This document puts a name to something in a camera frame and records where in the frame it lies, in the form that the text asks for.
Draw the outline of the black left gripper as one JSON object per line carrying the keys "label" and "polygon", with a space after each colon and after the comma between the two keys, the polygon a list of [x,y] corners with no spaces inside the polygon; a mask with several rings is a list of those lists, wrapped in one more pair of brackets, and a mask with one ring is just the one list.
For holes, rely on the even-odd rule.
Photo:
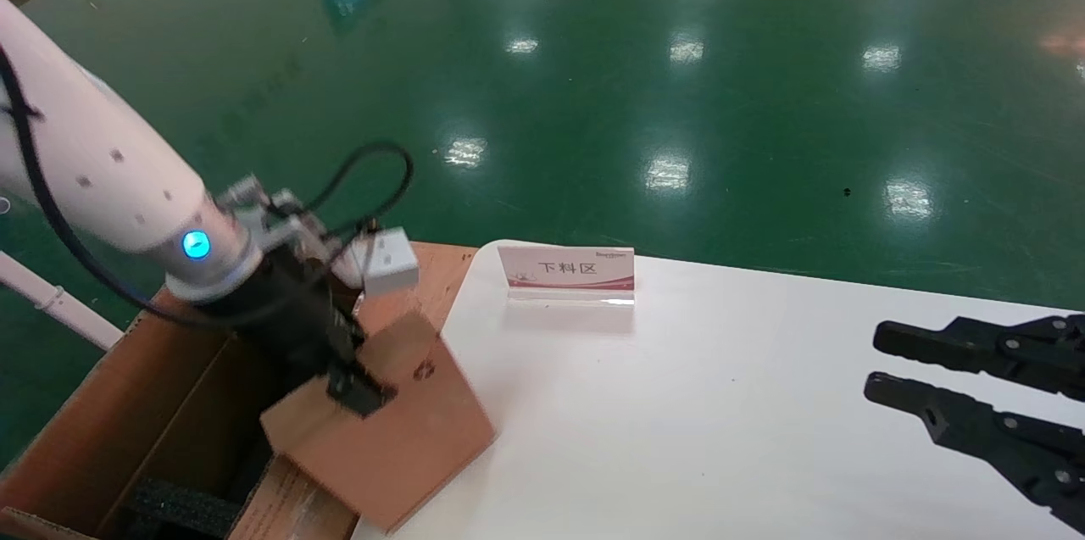
{"label": "black left gripper", "polygon": [[241,339],[275,363],[288,391],[328,374],[328,396],[365,419],[388,404],[397,389],[345,358],[346,348],[360,344],[363,335],[333,299],[328,281],[301,290],[319,270],[294,253],[267,253],[234,292],[195,307],[229,321]]}

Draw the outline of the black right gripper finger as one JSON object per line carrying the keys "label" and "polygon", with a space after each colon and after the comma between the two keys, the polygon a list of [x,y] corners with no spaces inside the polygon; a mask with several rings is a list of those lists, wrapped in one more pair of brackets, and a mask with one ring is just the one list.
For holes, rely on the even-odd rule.
{"label": "black right gripper finger", "polygon": [[985,373],[1039,391],[1084,398],[1084,316],[1048,316],[1014,326],[957,317],[942,329],[885,320],[876,350],[970,374]]}
{"label": "black right gripper finger", "polygon": [[962,393],[875,371],[864,396],[873,404],[912,414],[933,443],[984,460],[1037,506],[1075,532],[1084,532],[1082,430],[1000,412]]}

